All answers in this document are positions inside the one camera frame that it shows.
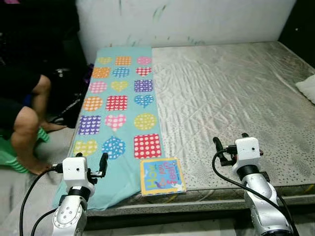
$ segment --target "leg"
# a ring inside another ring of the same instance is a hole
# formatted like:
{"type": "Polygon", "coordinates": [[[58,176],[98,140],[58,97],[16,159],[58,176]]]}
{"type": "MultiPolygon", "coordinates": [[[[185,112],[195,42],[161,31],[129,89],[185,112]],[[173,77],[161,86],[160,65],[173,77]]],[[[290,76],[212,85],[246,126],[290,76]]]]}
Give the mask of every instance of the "leg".
{"type": "Polygon", "coordinates": [[[39,175],[50,165],[42,163],[33,155],[33,148],[37,139],[39,119],[34,110],[23,107],[18,113],[11,136],[11,143],[17,153],[17,160],[30,172],[39,175]]]}
{"type": "Polygon", "coordinates": [[[38,84],[32,90],[34,94],[32,108],[38,115],[40,125],[45,131],[48,132],[60,130],[66,127],[64,125],[48,123],[48,121],[45,119],[50,87],[50,80],[46,76],[41,75],[38,84]]]}

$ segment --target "knee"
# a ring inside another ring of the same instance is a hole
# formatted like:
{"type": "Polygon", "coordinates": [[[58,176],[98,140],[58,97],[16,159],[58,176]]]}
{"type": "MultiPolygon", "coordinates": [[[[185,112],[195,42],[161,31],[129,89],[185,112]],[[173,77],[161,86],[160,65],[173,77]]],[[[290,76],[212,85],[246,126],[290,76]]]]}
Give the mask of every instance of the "knee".
{"type": "Polygon", "coordinates": [[[24,134],[35,134],[39,129],[39,119],[36,112],[23,107],[14,122],[14,131],[24,134]]]}
{"type": "Polygon", "coordinates": [[[51,87],[51,82],[48,77],[41,75],[38,84],[34,88],[34,92],[36,93],[43,93],[48,92],[51,87]]]}

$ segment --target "bare foot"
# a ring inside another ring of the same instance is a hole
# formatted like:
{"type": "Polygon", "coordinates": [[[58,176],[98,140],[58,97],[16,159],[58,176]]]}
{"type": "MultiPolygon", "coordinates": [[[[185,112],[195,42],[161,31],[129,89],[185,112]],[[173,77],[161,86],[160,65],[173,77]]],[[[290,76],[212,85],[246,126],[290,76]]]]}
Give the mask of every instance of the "bare foot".
{"type": "Polygon", "coordinates": [[[57,131],[66,128],[66,125],[60,125],[60,124],[53,124],[53,123],[48,123],[47,121],[44,121],[40,125],[46,132],[52,132],[52,131],[57,131]]]}
{"type": "Polygon", "coordinates": [[[48,170],[51,168],[50,164],[43,163],[36,159],[35,157],[27,158],[27,160],[23,160],[19,157],[17,157],[18,162],[24,166],[26,169],[28,169],[30,172],[32,172],[35,175],[40,175],[45,170],[48,170]]]}

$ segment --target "white pillow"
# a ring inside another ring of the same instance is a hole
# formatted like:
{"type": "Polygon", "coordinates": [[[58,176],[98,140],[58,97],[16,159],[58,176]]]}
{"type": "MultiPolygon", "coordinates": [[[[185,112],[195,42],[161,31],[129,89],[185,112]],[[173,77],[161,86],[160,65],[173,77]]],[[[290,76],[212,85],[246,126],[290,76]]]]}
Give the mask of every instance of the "white pillow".
{"type": "Polygon", "coordinates": [[[315,104],[315,75],[312,75],[305,81],[298,82],[295,85],[304,94],[304,96],[315,104]]]}

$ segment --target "person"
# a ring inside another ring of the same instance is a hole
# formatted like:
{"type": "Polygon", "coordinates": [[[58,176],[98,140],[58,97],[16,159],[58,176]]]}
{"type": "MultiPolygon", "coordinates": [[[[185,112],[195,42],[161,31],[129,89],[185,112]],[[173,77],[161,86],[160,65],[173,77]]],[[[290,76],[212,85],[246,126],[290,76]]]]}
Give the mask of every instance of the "person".
{"type": "Polygon", "coordinates": [[[12,130],[11,144],[18,162],[30,172],[39,175],[50,165],[33,154],[38,129],[56,131],[66,126],[49,123],[46,109],[51,88],[50,80],[20,67],[0,66],[0,128],[12,130]],[[23,105],[31,94],[31,108],[23,105]]]}

